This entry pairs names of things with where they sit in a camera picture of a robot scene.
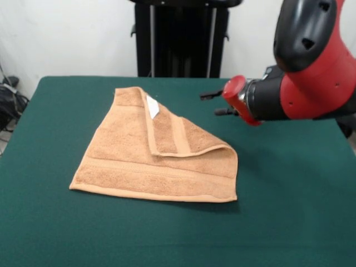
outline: white wall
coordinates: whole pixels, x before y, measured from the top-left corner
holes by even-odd
[[[274,63],[272,45],[283,0],[244,0],[230,10],[221,76],[260,77]],[[136,76],[128,0],[0,0],[0,60],[32,96],[46,75]],[[342,37],[356,55],[356,1],[346,0]]]

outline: brown towel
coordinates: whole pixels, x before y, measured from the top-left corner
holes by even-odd
[[[138,199],[228,202],[237,199],[238,156],[139,87],[116,89],[70,189]]]

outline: metal pole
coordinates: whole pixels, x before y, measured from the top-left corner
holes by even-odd
[[[155,77],[155,7],[150,6],[151,77]]]
[[[208,60],[207,60],[206,78],[210,77],[212,49],[214,48],[215,22],[216,22],[216,8],[213,8],[212,9],[212,14],[211,14],[209,54],[208,54]]]

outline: green tablecloth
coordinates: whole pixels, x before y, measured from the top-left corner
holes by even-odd
[[[199,93],[225,82],[42,79],[0,159],[0,266],[356,266],[356,159],[336,123],[214,117],[223,100]],[[68,189],[114,88],[128,86],[236,149],[238,202]]]

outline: cable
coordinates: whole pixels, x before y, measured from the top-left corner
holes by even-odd
[[[12,86],[12,82],[11,82],[10,79],[5,75],[4,70],[2,69],[1,62],[0,62],[0,71],[1,71],[2,76],[3,76],[3,77],[6,79],[6,81],[9,83],[9,85]]]
[[[29,99],[26,96],[0,84],[0,115],[18,121],[28,103]]]

